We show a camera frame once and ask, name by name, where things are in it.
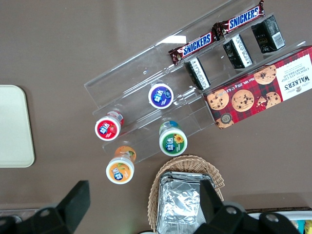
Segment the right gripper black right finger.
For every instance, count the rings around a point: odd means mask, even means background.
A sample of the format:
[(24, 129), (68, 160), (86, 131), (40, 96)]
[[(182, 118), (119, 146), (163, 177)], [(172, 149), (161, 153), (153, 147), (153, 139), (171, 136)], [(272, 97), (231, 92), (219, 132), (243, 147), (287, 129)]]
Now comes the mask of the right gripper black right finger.
[(224, 205), (211, 183), (200, 182), (200, 207), (206, 222), (196, 234), (246, 234), (244, 214), (237, 207)]

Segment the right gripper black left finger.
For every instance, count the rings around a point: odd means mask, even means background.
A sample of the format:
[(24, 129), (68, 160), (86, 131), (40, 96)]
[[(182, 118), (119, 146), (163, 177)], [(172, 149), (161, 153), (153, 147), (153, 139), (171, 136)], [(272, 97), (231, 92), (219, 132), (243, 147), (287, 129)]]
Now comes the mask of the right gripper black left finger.
[(32, 218), (34, 234), (73, 234), (90, 207), (89, 181), (79, 181), (56, 206), (38, 211)]

